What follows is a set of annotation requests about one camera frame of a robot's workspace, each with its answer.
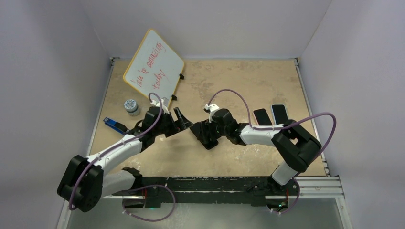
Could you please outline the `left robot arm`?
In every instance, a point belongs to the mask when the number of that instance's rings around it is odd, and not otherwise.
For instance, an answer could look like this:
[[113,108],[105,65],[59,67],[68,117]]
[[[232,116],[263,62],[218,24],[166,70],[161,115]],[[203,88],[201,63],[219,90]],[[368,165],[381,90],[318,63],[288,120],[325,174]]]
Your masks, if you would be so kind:
[[152,106],[134,128],[107,149],[88,157],[74,156],[68,163],[57,194],[68,201],[68,209],[88,212],[102,197],[105,176],[126,159],[137,155],[154,142],[159,135],[170,137],[189,129],[193,123],[174,108],[177,120],[170,112]]

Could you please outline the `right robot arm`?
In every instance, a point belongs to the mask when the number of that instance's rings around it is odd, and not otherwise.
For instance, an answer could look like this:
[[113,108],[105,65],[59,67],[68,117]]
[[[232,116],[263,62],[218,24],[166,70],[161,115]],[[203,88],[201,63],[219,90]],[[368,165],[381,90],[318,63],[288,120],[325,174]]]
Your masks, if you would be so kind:
[[220,137],[226,137],[235,145],[275,147],[283,162],[268,181],[268,188],[274,194],[280,194],[290,180],[305,172],[321,150],[320,142],[294,120],[259,127],[237,122],[225,108],[216,111],[209,119],[194,123],[190,130],[206,149],[217,146]]

